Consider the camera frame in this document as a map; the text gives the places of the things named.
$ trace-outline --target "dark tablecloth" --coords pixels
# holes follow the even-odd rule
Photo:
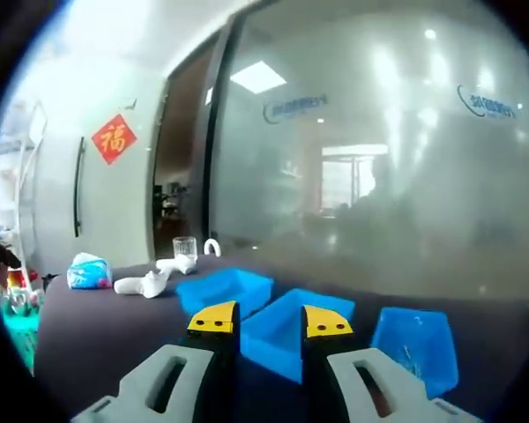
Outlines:
[[[156,299],[112,290],[73,291],[66,277],[48,288],[41,310],[34,373],[74,415],[105,395],[116,395],[120,379],[166,343],[185,335],[187,318],[174,286],[223,267],[259,271],[275,280],[272,300],[293,287],[355,301],[351,324],[367,346],[382,307],[441,310],[449,317],[457,351],[459,383],[443,398],[479,417],[487,417],[529,355],[529,306],[515,301],[467,301],[396,297],[337,286],[309,286],[264,266],[235,259],[200,257],[197,274],[173,275]],[[154,264],[114,270],[114,280],[143,276]],[[237,421],[305,420],[300,386],[246,359],[240,359]]]

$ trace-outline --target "white cloth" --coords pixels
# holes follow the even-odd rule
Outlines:
[[[188,275],[196,268],[196,261],[188,256],[179,254],[176,258],[157,260],[155,265],[160,271],[168,271],[168,274],[171,274],[173,271],[179,271],[182,275]]]
[[[158,274],[149,271],[149,273],[142,278],[118,279],[114,283],[114,291],[115,293],[122,293],[125,295],[141,294],[147,299],[155,298],[167,287],[169,276],[169,271],[162,271]]]

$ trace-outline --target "window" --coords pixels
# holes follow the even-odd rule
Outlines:
[[[416,4],[283,0],[244,18],[210,231],[343,286],[529,297],[529,56],[477,4]]]

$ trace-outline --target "company logo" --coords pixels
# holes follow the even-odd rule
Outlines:
[[[275,101],[263,106],[263,118],[270,125],[276,125],[283,119],[303,115],[307,110],[319,108],[325,104],[327,104],[327,95],[325,94],[319,97],[301,97],[286,102]]]
[[[466,93],[462,85],[457,87],[457,94],[466,108],[478,117],[487,116],[494,119],[515,119],[517,117],[511,106],[481,95]]]

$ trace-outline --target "blue tray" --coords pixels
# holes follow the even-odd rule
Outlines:
[[[184,282],[176,288],[176,293],[184,312],[190,317],[203,308],[235,300],[243,319],[271,298],[272,284],[272,279],[256,273],[225,269],[199,280]]]
[[[302,383],[302,306],[316,306],[351,318],[354,302],[303,289],[289,291],[241,323],[241,353],[291,381]]]
[[[445,313],[383,308],[371,346],[422,379],[429,399],[458,384],[457,354]]]

